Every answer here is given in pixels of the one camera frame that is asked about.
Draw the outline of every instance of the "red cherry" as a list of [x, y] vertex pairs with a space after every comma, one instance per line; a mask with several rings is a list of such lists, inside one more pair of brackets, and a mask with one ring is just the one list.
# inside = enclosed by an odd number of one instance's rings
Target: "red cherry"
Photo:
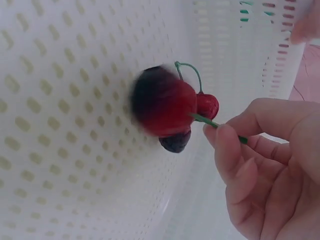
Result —
[[196, 95], [197, 99], [197, 114], [208, 118], [214, 119], [219, 111], [219, 102], [215, 96], [199, 92]]
[[131, 111], [152, 135], [168, 137], [184, 132], [194, 121], [197, 94], [186, 82], [162, 66], [146, 69], [130, 96]]

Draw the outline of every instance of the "basket hole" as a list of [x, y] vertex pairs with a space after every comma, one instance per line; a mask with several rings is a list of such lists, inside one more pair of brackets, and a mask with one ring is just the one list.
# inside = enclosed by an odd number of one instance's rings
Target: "basket hole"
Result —
[[283, 14], [282, 15], [284, 18], [286, 19], [293, 19], [295, 16], [291, 15], [291, 14]]
[[23, 117], [17, 116], [14, 120], [15, 125], [22, 131], [28, 132], [30, 129], [30, 123]]
[[75, 1], [75, 6], [76, 6], [78, 12], [79, 12], [81, 15], [83, 15], [83, 14], [85, 13], [85, 9], [84, 9], [84, 7], [82, 6], [80, 0], [76, 0], [76, 1]]
[[291, 23], [291, 22], [283, 22], [282, 25], [283, 25], [283, 26], [292, 27], [294, 24]]
[[80, 69], [80, 76], [85, 83], [89, 81], [89, 75], [85, 69]]
[[76, 40], [80, 48], [85, 49], [87, 47], [87, 43], [81, 34], [76, 36]]
[[69, 63], [74, 63], [76, 61], [74, 54], [72, 53], [72, 51], [70, 50], [70, 48], [65, 48], [64, 49], [64, 54], [66, 56], [66, 58], [68, 59]]
[[64, 70], [62, 69], [62, 67], [56, 62], [52, 64], [52, 67], [53, 67], [53, 70], [55, 71], [56, 77], [58, 79], [61, 79], [64, 76]]
[[283, 7], [285, 10], [289, 10], [289, 11], [294, 11], [296, 10], [296, 8], [294, 6], [284, 6]]
[[54, 25], [50, 24], [48, 26], [48, 29], [49, 29], [49, 31], [50, 31], [50, 33], [52, 35], [53, 40], [56, 41], [56, 40], [58, 40], [60, 38], [60, 34], [59, 34], [58, 30], [56, 29], [56, 27]]
[[20, 84], [17, 82], [17, 80], [11, 76], [11, 75], [7, 75], [4, 78], [4, 84], [6, 85], [6, 87], [13, 93], [17, 93], [20, 89]]
[[29, 29], [29, 23], [26, 20], [25, 16], [22, 13], [18, 13], [16, 15], [16, 19], [18, 20], [20, 27], [22, 28], [22, 30], [25, 32]]
[[77, 116], [74, 122], [79, 128], [83, 128], [85, 125], [85, 121], [80, 116]]
[[61, 110], [61, 112], [63, 112], [64, 114], [69, 113], [70, 106], [65, 100], [60, 99], [60, 101], [58, 102], [58, 107]]
[[4, 42], [6, 43], [6, 49], [11, 49], [15, 44], [13, 38], [9, 35], [9, 33], [6, 30], [2, 30], [1, 34], [4, 39]]
[[50, 167], [50, 172], [54, 175], [59, 175], [61, 173], [61, 168], [55, 164], [52, 164]]
[[81, 170], [84, 168], [85, 163], [82, 160], [77, 160], [74, 165], [77, 169]]
[[46, 180], [46, 181], [43, 182], [42, 187], [45, 188], [45, 189], [51, 190], [54, 187], [54, 185], [53, 185], [52, 182], [49, 182], [49, 181]]
[[105, 111], [110, 115], [112, 114], [112, 106], [110, 105], [110, 103], [106, 103], [105, 104]]
[[40, 41], [38, 38], [36, 38], [33, 42], [36, 45], [36, 47], [39, 49], [40, 55], [41, 56], [46, 55], [47, 49], [46, 49], [46, 46], [44, 45], [44, 43], [42, 41]]
[[69, 91], [74, 97], [77, 97], [80, 94], [79, 88], [73, 83], [69, 85]]
[[90, 137], [92, 138], [93, 141], [97, 141], [97, 139], [98, 139], [98, 134], [97, 134], [94, 130], [92, 130], [92, 131], [90, 132]]
[[24, 66], [25, 72], [31, 74], [34, 71], [34, 65], [32, 62], [25, 56], [20, 56], [20, 61]]
[[88, 101], [84, 104], [84, 108], [88, 114], [92, 113], [92, 111], [94, 110], [94, 107]]
[[66, 140], [71, 143], [71, 144], [75, 144], [77, 142], [77, 137], [76, 135], [74, 135], [71, 131], [69, 131], [67, 134], [66, 134]]
[[102, 97], [100, 90], [96, 86], [93, 88], [93, 94], [98, 100]]
[[89, 154], [91, 153], [91, 148], [90, 148], [87, 144], [85, 144], [85, 145], [83, 145], [83, 147], [82, 147], [82, 151], [83, 151], [86, 155], [89, 155]]
[[70, 17], [70, 15], [69, 15], [68, 12], [64, 11], [64, 12], [62, 13], [62, 18], [63, 18], [64, 23], [65, 23], [67, 26], [69, 26], [69, 27], [72, 26], [73, 22], [72, 22], [72, 19], [71, 19], [71, 17]]
[[97, 121], [98, 121], [98, 124], [100, 125], [100, 127], [103, 127], [105, 125], [105, 120], [102, 116], [99, 116]]
[[268, 2], [264, 2], [264, 3], [262, 3], [262, 5], [263, 5], [264, 7], [268, 7], [268, 8], [275, 8], [275, 7], [276, 7], [275, 4], [273, 4], [273, 3], [268, 3]]
[[102, 54], [106, 57], [108, 55], [108, 50], [107, 50], [106, 46], [101, 44], [100, 48], [101, 48]]
[[102, 161], [103, 161], [102, 156], [100, 156], [100, 155], [96, 156], [95, 161], [96, 161], [98, 164], [101, 164]]
[[108, 151], [109, 144], [108, 144], [106, 141], [104, 141], [104, 142], [102, 143], [102, 148], [103, 148], [103, 150]]

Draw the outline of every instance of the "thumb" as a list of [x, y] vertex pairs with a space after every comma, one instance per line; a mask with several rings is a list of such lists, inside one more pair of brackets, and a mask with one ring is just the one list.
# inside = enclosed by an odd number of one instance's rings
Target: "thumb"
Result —
[[314, 0], [311, 12], [294, 24], [290, 41], [301, 44], [317, 38], [320, 38], [320, 0]]

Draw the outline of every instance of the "plastic basket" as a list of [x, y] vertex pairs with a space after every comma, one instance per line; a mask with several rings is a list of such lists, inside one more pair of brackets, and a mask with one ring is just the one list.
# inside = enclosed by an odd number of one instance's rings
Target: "plastic basket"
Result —
[[310, 2], [1, 1], [0, 239], [240, 239], [202, 124], [171, 154], [132, 121], [128, 90], [182, 61], [219, 123], [286, 99], [304, 49], [287, 38]]

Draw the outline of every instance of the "finger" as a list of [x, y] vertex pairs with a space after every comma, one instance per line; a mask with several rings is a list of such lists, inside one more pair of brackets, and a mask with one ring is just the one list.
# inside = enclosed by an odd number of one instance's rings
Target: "finger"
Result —
[[260, 98], [227, 124], [242, 136], [267, 133], [289, 141], [292, 155], [303, 170], [320, 184], [319, 123], [318, 103]]
[[213, 128], [212, 126], [205, 124], [203, 126], [203, 133], [206, 136], [207, 140], [211, 144], [212, 147], [215, 147], [216, 145], [216, 134], [217, 134], [217, 129]]
[[320, 1], [314, 0], [311, 12], [294, 24], [290, 41], [292, 44], [300, 44], [320, 38]]
[[314, 112], [320, 113], [317, 103], [257, 98], [227, 124], [244, 137], [267, 133], [289, 141], [297, 124]]
[[289, 143], [281, 144], [260, 135], [249, 137], [247, 146], [261, 156], [284, 165], [288, 165], [292, 157]]
[[228, 126], [221, 125], [216, 131], [215, 165], [225, 183], [233, 179], [244, 163], [241, 153], [241, 144], [236, 131]]
[[264, 214], [253, 206], [250, 198], [257, 179], [258, 169], [251, 158], [241, 166], [225, 189], [230, 221], [248, 239], [258, 239], [263, 225]]

